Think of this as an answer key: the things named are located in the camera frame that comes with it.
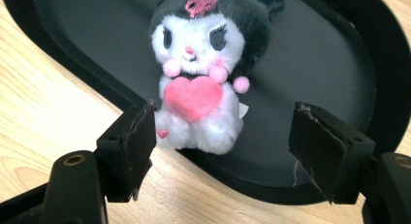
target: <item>pink heart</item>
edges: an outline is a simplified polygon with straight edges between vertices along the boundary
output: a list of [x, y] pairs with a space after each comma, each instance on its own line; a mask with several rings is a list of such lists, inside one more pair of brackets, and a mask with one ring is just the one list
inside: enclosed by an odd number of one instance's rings
[[178, 77], [164, 91], [164, 102], [169, 110], [188, 122], [196, 122], [215, 110], [222, 98], [221, 85], [205, 76], [193, 80]]

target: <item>wooden surface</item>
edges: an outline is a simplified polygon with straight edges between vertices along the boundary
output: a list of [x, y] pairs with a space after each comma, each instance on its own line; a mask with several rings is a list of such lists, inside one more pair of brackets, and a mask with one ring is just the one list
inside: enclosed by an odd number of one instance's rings
[[[411, 39], [411, 0], [385, 0]], [[0, 1], [0, 202], [47, 182], [65, 153], [95, 148], [121, 112], [37, 48]], [[408, 129], [398, 151], [411, 155]], [[238, 194], [156, 148], [139, 200], [108, 204], [111, 223], [362, 223], [355, 206], [285, 207]]]

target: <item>plush face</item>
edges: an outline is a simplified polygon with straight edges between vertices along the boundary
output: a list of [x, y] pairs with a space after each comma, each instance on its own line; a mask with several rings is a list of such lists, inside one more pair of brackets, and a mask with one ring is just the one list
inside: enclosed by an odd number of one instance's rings
[[193, 75], [207, 75], [211, 66], [224, 67], [230, 74], [245, 44], [237, 26], [222, 14], [190, 19], [166, 16], [151, 37], [160, 63], [177, 60], [183, 72]]

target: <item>plush toy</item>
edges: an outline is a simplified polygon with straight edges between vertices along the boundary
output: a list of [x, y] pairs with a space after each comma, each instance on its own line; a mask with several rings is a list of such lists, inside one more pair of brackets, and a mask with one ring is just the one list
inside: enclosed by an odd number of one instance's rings
[[266, 52], [282, 0], [160, 0], [152, 46], [163, 66], [157, 144], [227, 153], [242, 128], [238, 93]]

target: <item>pink pompom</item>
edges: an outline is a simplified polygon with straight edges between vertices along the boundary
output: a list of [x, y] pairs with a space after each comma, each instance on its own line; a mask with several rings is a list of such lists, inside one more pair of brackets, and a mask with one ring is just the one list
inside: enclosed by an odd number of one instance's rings
[[169, 59], [163, 64], [163, 72], [166, 76], [174, 78], [181, 72], [181, 63], [175, 59]]
[[223, 83], [227, 80], [229, 73], [224, 67], [213, 66], [209, 69], [208, 76], [218, 83]]
[[250, 88], [250, 81], [247, 77], [238, 77], [233, 83], [234, 91], [240, 94], [244, 94]]

